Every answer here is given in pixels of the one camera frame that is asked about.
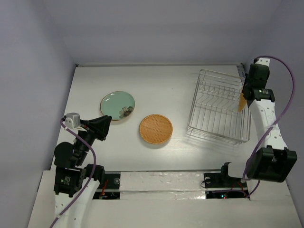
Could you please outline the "large yellow woven plate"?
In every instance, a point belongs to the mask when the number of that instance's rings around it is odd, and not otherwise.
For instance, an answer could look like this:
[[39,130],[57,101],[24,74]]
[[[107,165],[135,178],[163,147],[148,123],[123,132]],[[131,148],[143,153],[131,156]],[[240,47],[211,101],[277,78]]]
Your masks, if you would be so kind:
[[238,104],[238,112],[240,113],[244,108],[245,108],[245,105],[247,104],[247,101],[244,97],[244,93],[241,92],[240,93],[240,98],[239,98],[239,104]]

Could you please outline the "green flower ceramic plate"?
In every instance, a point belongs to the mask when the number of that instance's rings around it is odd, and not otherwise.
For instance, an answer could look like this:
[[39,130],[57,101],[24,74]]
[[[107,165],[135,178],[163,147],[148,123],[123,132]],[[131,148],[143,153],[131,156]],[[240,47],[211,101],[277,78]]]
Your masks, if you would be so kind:
[[102,115],[112,117],[112,121],[127,118],[135,109],[135,99],[125,91],[115,91],[107,94],[100,102]]

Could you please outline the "small orange woven plate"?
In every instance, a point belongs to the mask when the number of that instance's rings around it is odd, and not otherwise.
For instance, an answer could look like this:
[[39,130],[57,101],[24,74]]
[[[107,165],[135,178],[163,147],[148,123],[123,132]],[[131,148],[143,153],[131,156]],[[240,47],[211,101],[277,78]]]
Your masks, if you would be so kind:
[[151,114],[141,121],[139,133],[144,141],[150,144],[163,144],[173,133],[171,121],[160,114]]

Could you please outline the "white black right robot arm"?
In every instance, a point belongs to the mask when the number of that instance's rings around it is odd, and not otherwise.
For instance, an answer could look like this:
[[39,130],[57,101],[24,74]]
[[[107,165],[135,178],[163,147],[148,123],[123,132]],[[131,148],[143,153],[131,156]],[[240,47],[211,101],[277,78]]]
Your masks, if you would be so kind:
[[270,57],[254,60],[240,93],[238,111],[248,108],[256,127],[258,143],[246,161],[242,179],[283,182],[297,161],[297,154],[283,140],[278,122],[285,115],[290,103],[277,116],[275,96],[266,88],[270,76]]

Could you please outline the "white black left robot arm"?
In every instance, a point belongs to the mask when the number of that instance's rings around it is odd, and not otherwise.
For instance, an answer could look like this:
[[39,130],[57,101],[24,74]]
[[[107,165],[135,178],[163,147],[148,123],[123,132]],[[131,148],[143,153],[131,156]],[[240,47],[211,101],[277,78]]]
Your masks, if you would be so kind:
[[87,219],[97,188],[105,183],[105,169],[97,165],[92,148],[95,140],[108,135],[111,116],[82,120],[77,113],[60,119],[61,127],[71,133],[73,143],[61,142],[54,150],[55,217],[52,228],[81,228]]

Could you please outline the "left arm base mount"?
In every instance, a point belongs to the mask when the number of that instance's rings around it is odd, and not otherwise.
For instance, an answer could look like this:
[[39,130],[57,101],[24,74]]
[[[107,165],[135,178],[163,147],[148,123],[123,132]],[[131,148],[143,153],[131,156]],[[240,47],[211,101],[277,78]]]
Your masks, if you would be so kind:
[[93,195],[94,200],[119,200],[120,199],[120,172],[106,172],[105,180]]

